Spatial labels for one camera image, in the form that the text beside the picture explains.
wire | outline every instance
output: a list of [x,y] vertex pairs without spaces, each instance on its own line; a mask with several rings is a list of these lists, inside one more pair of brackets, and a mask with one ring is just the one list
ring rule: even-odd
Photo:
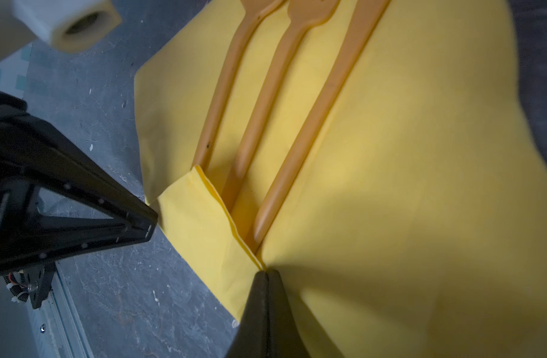
[[12,272],[9,272],[9,275],[8,275],[9,281],[11,281],[11,283],[13,283],[15,285],[19,285],[20,287],[25,288],[26,287],[25,285],[23,285],[21,283],[16,283],[15,280],[12,279],[12,277],[13,277],[13,276],[11,276],[12,274],[13,274]]

gray table surface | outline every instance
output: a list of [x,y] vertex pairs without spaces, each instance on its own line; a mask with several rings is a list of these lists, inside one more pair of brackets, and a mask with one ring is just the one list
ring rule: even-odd
[[[35,42],[25,99],[34,116],[51,122],[143,198],[134,74],[206,0],[113,3],[124,22],[91,50],[68,55]],[[518,36],[521,104],[547,162],[547,0],[510,4]],[[81,214],[69,203],[53,210]],[[61,264],[97,358],[222,357],[236,333],[233,318],[158,229],[146,244]]]

marble-patterned surface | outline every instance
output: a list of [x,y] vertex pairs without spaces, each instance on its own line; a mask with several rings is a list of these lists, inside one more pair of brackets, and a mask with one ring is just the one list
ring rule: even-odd
[[[33,44],[25,100],[93,161],[143,198],[134,124],[134,74],[206,0],[114,0],[123,23],[90,50],[69,55]],[[69,200],[53,215],[92,217]],[[232,316],[160,230],[150,242],[62,260],[96,358],[223,357]]]

white cylindrical object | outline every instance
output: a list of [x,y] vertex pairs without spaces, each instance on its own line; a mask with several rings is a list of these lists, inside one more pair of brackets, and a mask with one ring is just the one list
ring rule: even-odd
[[110,0],[13,0],[13,16],[67,53],[89,49],[122,21]]

yellow cloth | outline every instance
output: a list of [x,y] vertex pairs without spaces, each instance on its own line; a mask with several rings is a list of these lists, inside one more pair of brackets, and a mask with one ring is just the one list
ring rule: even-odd
[[[148,203],[236,319],[240,244],[333,64],[354,0],[303,41],[232,213],[190,171],[239,1],[212,0],[141,68]],[[206,175],[220,191],[287,4],[241,63]],[[505,0],[392,0],[268,233],[313,357],[547,356],[547,168],[517,100]]]

